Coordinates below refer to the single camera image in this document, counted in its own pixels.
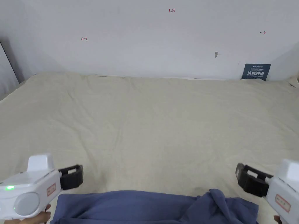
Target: white controller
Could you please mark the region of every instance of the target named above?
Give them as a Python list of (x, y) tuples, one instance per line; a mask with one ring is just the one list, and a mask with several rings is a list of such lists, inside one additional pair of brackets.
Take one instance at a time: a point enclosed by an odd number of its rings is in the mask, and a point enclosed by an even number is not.
[[(68, 174), (68, 170), (77, 170)], [(78, 187), (83, 182), (83, 168), (56, 170), (51, 154), (31, 156), (26, 172), (0, 182), (0, 219), (24, 219), (45, 211), (61, 190)]]

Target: wrinkled fabric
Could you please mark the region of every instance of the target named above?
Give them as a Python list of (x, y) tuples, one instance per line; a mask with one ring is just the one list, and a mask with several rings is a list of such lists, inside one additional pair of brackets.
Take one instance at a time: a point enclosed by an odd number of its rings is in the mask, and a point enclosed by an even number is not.
[(255, 224), (257, 213), (258, 205), (218, 189), (197, 197), (113, 191), (60, 195), (51, 224)]

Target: white wall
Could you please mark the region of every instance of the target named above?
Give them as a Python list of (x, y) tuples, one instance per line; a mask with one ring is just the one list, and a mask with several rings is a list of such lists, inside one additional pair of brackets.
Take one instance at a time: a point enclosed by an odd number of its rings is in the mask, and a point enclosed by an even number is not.
[(0, 1), (19, 81), (66, 70), (239, 79), (245, 63), (272, 64), (272, 80), (299, 71), (297, 0)]

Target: hand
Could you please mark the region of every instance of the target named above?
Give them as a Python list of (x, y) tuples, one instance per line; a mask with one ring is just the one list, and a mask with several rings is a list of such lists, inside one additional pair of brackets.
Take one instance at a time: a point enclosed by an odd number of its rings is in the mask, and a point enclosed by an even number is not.
[[(48, 210), (51, 207), (51, 205), (47, 205), (46, 210)], [(51, 213), (42, 211), (37, 216), (32, 218), (23, 219), (22, 221), (19, 219), (14, 220), (5, 220), (4, 224), (41, 224), (46, 223), (49, 221), (51, 217)]]
[(276, 222), (278, 222), (278, 224), (282, 224), (279, 215), (275, 215), (275, 216), (274, 216), (274, 220), (275, 220)]

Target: green led light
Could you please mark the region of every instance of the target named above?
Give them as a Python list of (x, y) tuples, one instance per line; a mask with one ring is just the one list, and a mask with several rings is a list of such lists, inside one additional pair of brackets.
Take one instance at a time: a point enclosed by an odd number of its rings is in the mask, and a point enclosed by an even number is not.
[(5, 188), (6, 191), (10, 191), (10, 190), (13, 190), (15, 188), (15, 186), (7, 186)]

